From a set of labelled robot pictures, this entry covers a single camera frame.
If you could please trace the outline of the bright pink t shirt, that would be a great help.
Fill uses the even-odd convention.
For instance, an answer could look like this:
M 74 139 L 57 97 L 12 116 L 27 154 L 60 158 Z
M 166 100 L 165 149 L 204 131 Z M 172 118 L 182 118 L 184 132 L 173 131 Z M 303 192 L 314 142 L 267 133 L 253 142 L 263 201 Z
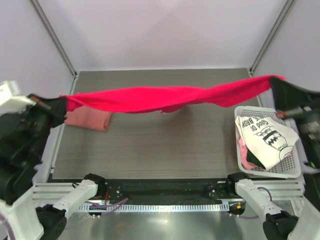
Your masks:
M 228 108 L 269 90 L 272 79 L 285 80 L 283 76 L 265 75 L 210 88 L 139 86 L 64 95 L 63 98 L 66 99 L 66 109 L 69 112 L 82 106 L 100 111 L 126 114 L 142 114 L 155 111 L 172 113 L 186 105 L 196 104 L 214 104 Z

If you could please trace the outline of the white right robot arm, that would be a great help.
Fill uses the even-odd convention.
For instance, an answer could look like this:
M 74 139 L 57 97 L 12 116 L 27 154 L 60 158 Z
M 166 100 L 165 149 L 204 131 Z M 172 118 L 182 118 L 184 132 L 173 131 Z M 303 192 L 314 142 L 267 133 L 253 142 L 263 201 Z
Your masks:
M 231 198 L 240 197 L 250 206 L 262 223 L 269 240 L 317 240 L 320 237 L 320 94 L 287 82 L 282 76 L 268 75 L 241 80 L 231 85 L 237 92 L 232 103 L 267 90 L 273 94 L 274 108 L 238 106 L 234 112 L 236 154 L 242 157 L 247 147 L 264 165 L 264 177 L 280 177 L 274 167 L 289 158 L 299 160 L 302 147 L 309 163 L 307 169 L 298 164 L 291 176 L 304 179 L 303 206 L 299 216 L 288 213 L 274 203 L 276 188 L 273 181 L 266 186 L 250 178 L 255 170 L 241 169 L 227 176 L 225 191 Z

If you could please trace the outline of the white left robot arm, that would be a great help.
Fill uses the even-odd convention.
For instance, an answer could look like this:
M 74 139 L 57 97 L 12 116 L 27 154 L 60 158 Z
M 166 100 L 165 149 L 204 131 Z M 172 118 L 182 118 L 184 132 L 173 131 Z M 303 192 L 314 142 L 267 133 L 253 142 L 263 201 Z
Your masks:
M 65 97 L 21 95 L 15 81 L 0 84 L 0 223 L 9 240 L 55 240 L 70 216 L 87 200 L 102 199 L 105 179 L 87 174 L 78 186 L 53 204 L 35 206 L 33 192 L 52 129 L 67 116 Z

